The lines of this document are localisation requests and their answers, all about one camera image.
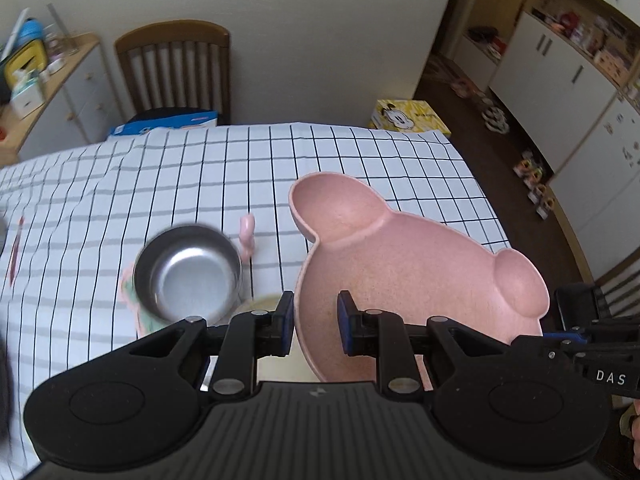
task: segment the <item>cabinet handle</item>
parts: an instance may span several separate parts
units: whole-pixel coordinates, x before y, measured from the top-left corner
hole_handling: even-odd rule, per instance
[[[543,34],[542,37],[540,37],[540,41],[538,42],[538,46],[536,47],[536,50],[538,52],[540,52],[540,47],[545,42],[545,38],[546,38],[546,34]]]
[[[571,79],[571,83],[573,83],[575,85],[575,82],[578,81],[578,78],[580,77],[580,74],[582,73],[582,71],[584,70],[584,67],[582,65],[580,65],[580,68],[578,69],[578,72],[575,73],[574,78]]]
[[[553,40],[551,40],[550,38],[548,43],[545,45],[545,49],[542,51],[543,56],[546,56],[546,53],[549,52],[549,49],[551,48],[552,43],[553,43]]]

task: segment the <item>pink toy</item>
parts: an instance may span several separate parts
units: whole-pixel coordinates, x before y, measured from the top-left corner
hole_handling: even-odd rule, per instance
[[[240,219],[240,244],[242,250],[240,251],[240,260],[242,263],[247,264],[254,255],[255,249],[255,218],[253,213],[244,215]]]
[[[370,187],[338,173],[300,178],[289,191],[289,207],[302,234],[315,242],[294,306],[302,351],[323,381],[376,375],[372,358],[342,352],[336,319],[341,290],[351,292],[360,310],[391,310],[405,323],[447,316],[506,343],[542,333],[548,291],[518,251],[491,254],[443,224],[392,210]]]

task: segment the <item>wooden chair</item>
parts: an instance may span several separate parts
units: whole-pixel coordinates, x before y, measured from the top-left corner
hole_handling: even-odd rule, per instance
[[[132,121],[216,110],[218,124],[230,124],[226,28],[201,20],[153,23],[114,47],[136,109]]]

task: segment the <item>checkered tablecloth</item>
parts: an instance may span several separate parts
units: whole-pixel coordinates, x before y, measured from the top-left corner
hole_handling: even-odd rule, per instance
[[[146,240],[202,222],[237,242],[255,215],[246,298],[293,289],[309,243],[289,213],[289,187],[337,171],[376,189],[394,209],[444,222],[497,251],[508,246],[478,183],[439,132],[399,134],[320,124],[167,130],[94,144],[0,170],[6,269],[24,216],[17,277],[0,292],[0,334],[12,377],[0,476],[38,463],[20,414],[48,377],[132,341],[118,278]]]

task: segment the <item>tissue box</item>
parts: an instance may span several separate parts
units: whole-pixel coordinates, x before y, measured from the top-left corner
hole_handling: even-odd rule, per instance
[[[427,101],[380,99],[376,102],[369,127],[402,133],[440,130],[447,137],[451,135]]]
[[[27,83],[27,86],[11,97],[11,106],[15,114],[21,119],[44,104],[39,80],[35,78],[32,81],[32,83]]]

